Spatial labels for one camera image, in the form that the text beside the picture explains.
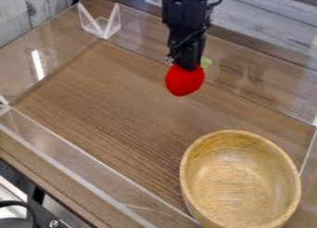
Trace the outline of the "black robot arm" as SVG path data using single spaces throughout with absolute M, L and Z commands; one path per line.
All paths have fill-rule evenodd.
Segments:
M 169 32 L 167 59 L 187 71 L 200 64 L 209 14 L 208 0 L 161 0 L 161 22 Z

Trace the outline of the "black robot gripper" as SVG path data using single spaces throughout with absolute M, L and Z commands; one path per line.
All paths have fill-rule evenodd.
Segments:
M 208 0 L 161 0 L 161 22 L 168 28 L 167 58 L 187 71 L 200 64 L 212 8 Z

